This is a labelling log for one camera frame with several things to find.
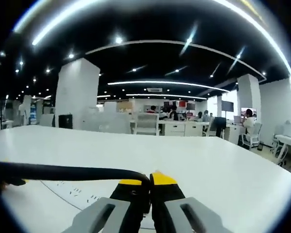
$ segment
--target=person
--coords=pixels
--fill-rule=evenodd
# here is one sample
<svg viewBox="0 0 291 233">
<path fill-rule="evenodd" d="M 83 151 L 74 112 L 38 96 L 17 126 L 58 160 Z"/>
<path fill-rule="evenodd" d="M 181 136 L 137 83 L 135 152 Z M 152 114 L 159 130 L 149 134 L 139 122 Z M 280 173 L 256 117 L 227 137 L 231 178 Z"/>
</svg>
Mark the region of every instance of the person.
<svg viewBox="0 0 291 233">
<path fill-rule="evenodd" d="M 172 120 L 179 120 L 178 113 L 177 113 L 177 106 L 171 106 L 171 112 L 169 114 L 169 118 Z"/>
<path fill-rule="evenodd" d="M 210 117 L 208 115 L 208 110 L 204 111 L 203 117 L 202 117 L 203 122 L 209 122 L 210 121 Z"/>
<path fill-rule="evenodd" d="M 198 112 L 194 121 L 202 122 L 203 121 L 203 112 Z"/>
<path fill-rule="evenodd" d="M 253 117 L 253 112 L 251 109 L 247 109 L 245 116 L 242 120 L 242 125 L 246 128 L 246 134 L 253 134 L 254 132 L 254 124 L 255 124 L 255 118 Z"/>
<path fill-rule="evenodd" d="M 146 113 L 156 113 L 156 106 L 152 105 L 151 109 L 148 110 Z"/>
</svg>

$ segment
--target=window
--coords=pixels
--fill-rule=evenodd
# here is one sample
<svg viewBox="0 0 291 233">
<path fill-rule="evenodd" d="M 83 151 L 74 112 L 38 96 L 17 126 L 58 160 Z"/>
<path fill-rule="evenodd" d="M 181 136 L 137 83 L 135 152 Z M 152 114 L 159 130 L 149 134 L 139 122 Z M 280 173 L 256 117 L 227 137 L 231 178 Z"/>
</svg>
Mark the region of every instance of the window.
<svg viewBox="0 0 291 233">
<path fill-rule="evenodd" d="M 222 94 L 222 101 L 229 101 L 234 103 L 234 112 L 226 112 L 222 111 L 222 117 L 226 117 L 228 120 L 234 120 L 234 116 L 238 115 L 238 99 L 237 99 L 237 90 L 233 90 L 231 92 L 226 92 Z"/>
</svg>

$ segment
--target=wall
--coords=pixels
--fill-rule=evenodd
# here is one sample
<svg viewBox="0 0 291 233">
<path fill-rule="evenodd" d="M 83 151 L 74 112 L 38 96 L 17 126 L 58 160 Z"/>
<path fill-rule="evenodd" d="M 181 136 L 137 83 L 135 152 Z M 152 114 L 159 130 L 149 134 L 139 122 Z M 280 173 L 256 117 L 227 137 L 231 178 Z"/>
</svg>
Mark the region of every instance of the wall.
<svg viewBox="0 0 291 233">
<path fill-rule="evenodd" d="M 261 135 L 265 145 L 272 144 L 275 127 L 291 121 L 291 88 L 289 79 L 260 85 Z"/>
</svg>

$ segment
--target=desk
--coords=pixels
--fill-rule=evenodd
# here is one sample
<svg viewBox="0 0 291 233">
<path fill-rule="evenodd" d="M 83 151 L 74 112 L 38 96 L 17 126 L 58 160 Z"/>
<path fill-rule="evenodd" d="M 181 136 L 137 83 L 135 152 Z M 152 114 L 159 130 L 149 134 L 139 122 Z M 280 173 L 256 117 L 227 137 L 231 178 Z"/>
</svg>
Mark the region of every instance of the desk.
<svg viewBox="0 0 291 233">
<path fill-rule="evenodd" d="M 6 121 L 3 121 L 2 122 L 2 126 L 6 126 L 7 129 L 11 128 L 12 127 L 12 124 L 13 124 L 14 121 L 12 120 L 6 120 Z"/>
<path fill-rule="evenodd" d="M 287 145 L 291 146 L 291 137 L 287 137 L 287 136 L 284 136 L 284 135 L 277 135 L 277 139 L 281 143 L 283 143 L 283 146 L 282 146 L 282 148 L 280 150 L 280 153 L 278 155 L 278 160 L 277 160 L 277 164 L 280 164 L 285 158 L 285 157 L 283 157 L 283 158 L 281 158 L 281 157 L 282 157 Z"/>
<path fill-rule="evenodd" d="M 187 197 L 195 197 L 221 216 L 223 225 L 234 233 L 266 232 L 291 197 L 291 173 L 217 137 L 119 136 L 21 126 L 0 131 L 0 161 L 6 159 L 122 168 L 144 174 L 158 169 L 175 178 Z M 84 195 L 109 197 L 117 183 L 74 182 L 71 186 L 77 186 Z M 8 187 L 8 192 L 3 195 L 7 204 L 28 232 L 58 233 L 71 225 L 72 216 L 78 212 L 68 202 L 56 201 L 59 198 L 36 181 Z M 65 199 L 59 189 L 57 195 Z M 75 202 L 83 204 L 86 200 L 75 198 Z"/>
</svg>

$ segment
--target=floor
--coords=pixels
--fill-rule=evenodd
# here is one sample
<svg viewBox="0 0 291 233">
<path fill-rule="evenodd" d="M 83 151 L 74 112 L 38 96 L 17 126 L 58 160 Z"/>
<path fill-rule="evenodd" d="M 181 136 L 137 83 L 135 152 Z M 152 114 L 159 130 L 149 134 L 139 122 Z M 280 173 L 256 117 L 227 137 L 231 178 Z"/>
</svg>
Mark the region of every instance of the floor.
<svg viewBox="0 0 291 233">
<path fill-rule="evenodd" d="M 255 154 L 262 156 L 264 159 L 267 159 L 273 163 L 276 161 L 276 159 L 274 158 L 274 155 L 270 152 L 269 147 L 263 146 L 262 151 L 257 150 L 257 148 L 253 148 L 251 151 Z M 286 169 L 287 171 L 291 172 L 291 158 L 289 158 L 288 156 L 286 159 L 286 164 L 283 166 L 283 168 Z"/>
</svg>

